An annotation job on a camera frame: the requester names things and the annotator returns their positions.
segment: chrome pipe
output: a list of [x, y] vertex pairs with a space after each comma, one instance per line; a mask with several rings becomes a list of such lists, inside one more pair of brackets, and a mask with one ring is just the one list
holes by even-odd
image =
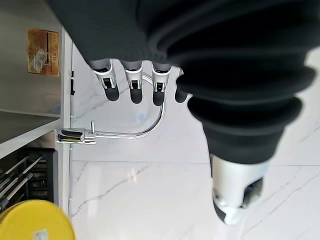
[[[142, 79], [153, 84], [152, 77], [146, 73], [142, 74]], [[107, 139], [139, 139], [152, 133], [164, 119], [166, 112], [166, 102], [160, 107], [160, 111], [155, 122], [145, 130], [126, 133], [126, 132], [108, 132], [95, 130], [94, 123], [91, 123], [91, 129], [85, 128], [61, 128], [57, 131], [57, 142], [62, 144], [96, 144], [96, 138]]]

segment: white marble wall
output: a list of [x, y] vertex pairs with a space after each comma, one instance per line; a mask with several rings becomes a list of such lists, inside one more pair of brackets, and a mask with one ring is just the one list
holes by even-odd
[[[95, 75], [73, 51], [75, 95], [72, 127], [135, 132], [157, 117], [152, 87], [130, 101], [121, 65], [115, 62], [120, 98], [107, 101]], [[320, 50], [308, 63], [320, 67]], [[144, 70], [151, 72], [149, 62]], [[264, 181], [261, 202], [243, 226], [229, 227], [212, 204], [207, 143], [186, 103], [174, 101], [174, 68], [167, 111], [151, 134], [135, 140], [97, 139], [73, 145], [69, 214], [78, 240], [314, 240], [320, 238], [320, 78], [301, 93], [307, 103], [281, 140]]]

